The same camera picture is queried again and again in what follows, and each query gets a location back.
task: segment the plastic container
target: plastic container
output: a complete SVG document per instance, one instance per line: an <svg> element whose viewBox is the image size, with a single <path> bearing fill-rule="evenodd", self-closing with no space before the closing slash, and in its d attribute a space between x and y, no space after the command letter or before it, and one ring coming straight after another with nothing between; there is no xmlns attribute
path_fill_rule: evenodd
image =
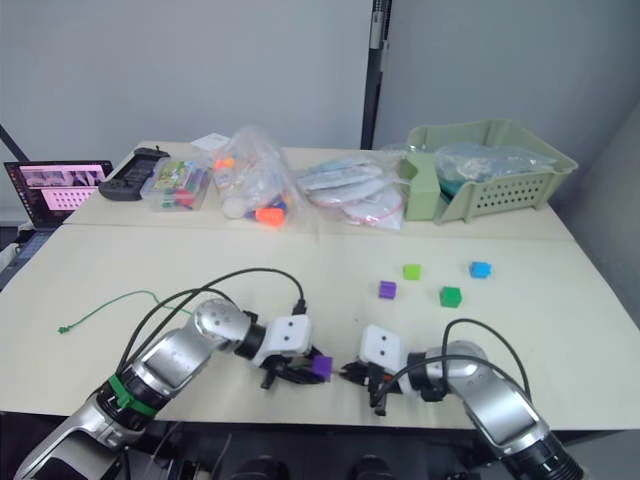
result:
<svg viewBox="0 0 640 480"><path fill-rule="evenodd" d="M567 176L578 168L578 164L569 157L509 120L417 127L409 133L407 145L419 153L410 155L400 170L404 178L411 179L405 214L407 220L428 220L433 216L433 205L422 201L425 193L432 194L432 185L423 184L420 172L424 168L433 168L434 155L430 152L460 142L522 147L556 159L555 171L509 175L484 183L466 182L456 196L436 212L436 223L460 219L468 222L480 215L519 208L540 209Z"/></svg>
<svg viewBox="0 0 640 480"><path fill-rule="evenodd" d="M198 210L211 182L210 161L168 157L158 161L140 195L157 212Z"/></svg>

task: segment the light green cube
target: light green cube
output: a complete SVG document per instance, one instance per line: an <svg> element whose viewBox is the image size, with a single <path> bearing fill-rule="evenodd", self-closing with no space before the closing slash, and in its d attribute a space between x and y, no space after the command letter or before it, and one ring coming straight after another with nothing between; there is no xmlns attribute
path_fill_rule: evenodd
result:
<svg viewBox="0 0 640 480"><path fill-rule="evenodd" d="M415 263L402 267L402 276L405 280L420 280L420 265Z"/></svg>

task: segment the orange object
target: orange object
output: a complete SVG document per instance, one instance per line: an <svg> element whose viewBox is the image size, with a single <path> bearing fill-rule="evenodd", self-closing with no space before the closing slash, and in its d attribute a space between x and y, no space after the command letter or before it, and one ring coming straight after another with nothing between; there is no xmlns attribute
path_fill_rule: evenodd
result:
<svg viewBox="0 0 640 480"><path fill-rule="evenodd" d="M256 220L279 228L284 225L284 210L281 208L259 208L256 210Z"/></svg>
<svg viewBox="0 0 640 480"><path fill-rule="evenodd" d="M223 168L233 168L236 161L233 157L220 158L213 164L214 170L222 170Z"/></svg>

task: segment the purple cube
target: purple cube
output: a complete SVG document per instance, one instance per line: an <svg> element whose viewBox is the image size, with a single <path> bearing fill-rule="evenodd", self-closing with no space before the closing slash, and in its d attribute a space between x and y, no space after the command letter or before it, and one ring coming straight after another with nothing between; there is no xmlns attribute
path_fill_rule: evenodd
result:
<svg viewBox="0 0 640 480"><path fill-rule="evenodd" d="M333 358L324 355L316 355L311 361L311 371L316 375L324 378L325 382L331 381L331 369L333 367Z"/></svg>
<svg viewBox="0 0 640 480"><path fill-rule="evenodd" d="M385 281L381 281L380 282L380 288L378 290L378 297L380 298L389 298L391 300L393 300L394 298L396 298L396 289L397 289L397 285L396 282L385 282Z"/></svg>

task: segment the light green basket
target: light green basket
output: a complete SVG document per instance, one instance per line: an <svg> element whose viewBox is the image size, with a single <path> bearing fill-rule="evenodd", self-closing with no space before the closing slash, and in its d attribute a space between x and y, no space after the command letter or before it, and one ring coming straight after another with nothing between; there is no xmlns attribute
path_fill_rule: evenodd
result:
<svg viewBox="0 0 640 480"><path fill-rule="evenodd" d="M578 168L578 164L569 157L509 120L422 126L414 128L407 139L407 145L416 147L418 151L426 150L429 152L444 145L460 142L472 142L487 146L522 147L540 155L555 158L555 171L509 175L484 183L467 182L448 205L439 208L436 213L436 223L460 219L468 222L473 217L480 215L526 207L542 208L567 176ZM411 159L411 164L415 169L409 185L407 220L426 220L433 217L432 205L420 202L423 186L419 180L421 177L419 173L420 163L432 165L434 155L433 153L421 153L420 157L414 155L414 158Z"/></svg>

